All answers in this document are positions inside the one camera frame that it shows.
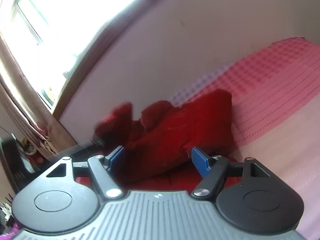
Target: curtain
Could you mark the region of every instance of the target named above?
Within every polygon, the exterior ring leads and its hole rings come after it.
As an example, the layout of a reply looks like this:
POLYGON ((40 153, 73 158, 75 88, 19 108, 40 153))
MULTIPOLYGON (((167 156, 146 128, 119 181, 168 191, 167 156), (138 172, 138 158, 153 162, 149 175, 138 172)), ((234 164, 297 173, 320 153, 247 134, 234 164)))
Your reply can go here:
POLYGON ((0 102, 30 143, 49 161, 75 141, 31 87, 0 34, 0 102))

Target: red blanket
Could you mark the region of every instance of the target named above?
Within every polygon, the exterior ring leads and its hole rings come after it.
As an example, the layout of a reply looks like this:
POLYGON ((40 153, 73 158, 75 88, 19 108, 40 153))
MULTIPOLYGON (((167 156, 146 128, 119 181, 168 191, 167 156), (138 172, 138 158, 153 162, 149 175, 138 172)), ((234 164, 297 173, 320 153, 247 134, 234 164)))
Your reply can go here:
POLYGON ((158 101, 138 121, 132 120, 132 104, 125 103, 97 125, 95 134, 110 148, 125 147, 117 180, 127 189, 191 191, 201 180, 189 161, 191 149, 226 156, 233 145, 231 94, 215 90, 181 107, 158 101))

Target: ribbed surface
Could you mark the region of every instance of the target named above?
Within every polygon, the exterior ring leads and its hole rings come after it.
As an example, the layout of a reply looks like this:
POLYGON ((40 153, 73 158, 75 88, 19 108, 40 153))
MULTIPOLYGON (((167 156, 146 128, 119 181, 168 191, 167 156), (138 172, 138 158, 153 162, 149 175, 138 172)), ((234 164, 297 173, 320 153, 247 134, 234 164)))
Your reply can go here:
POLYGON ((132 192, 126 199, 109 202, 100 215, 82 229, 41 236, 22 231, 16 240, 301 240, 296 232, 254 236, 230 226, 214 206, 190 198, 186 192, 132 192))

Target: checkered fabric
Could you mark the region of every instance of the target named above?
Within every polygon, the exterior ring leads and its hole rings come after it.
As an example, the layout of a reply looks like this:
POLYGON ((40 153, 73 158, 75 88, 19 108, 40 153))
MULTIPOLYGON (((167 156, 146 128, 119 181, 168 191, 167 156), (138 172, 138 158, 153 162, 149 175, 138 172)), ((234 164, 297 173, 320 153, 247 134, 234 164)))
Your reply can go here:
POLYGON ((170 101, 179 106, 217 88, 232 94, 238 146, 261 137, 320 92, 320 47, 304 38, 271 44, 198 79, 170 101))

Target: pink bed sheet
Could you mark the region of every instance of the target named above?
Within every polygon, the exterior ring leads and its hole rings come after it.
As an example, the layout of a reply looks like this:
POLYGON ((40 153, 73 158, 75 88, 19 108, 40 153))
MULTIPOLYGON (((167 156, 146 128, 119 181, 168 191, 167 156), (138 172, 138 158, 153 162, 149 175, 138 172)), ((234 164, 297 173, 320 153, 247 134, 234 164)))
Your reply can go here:
POLYGON ((233 157, 255 157, 296 190, 305 204, 297 230, 320 239, 320 47, 303 38, 273 43, 170 101, 180 105, 216 88, 233 95, 233 157))

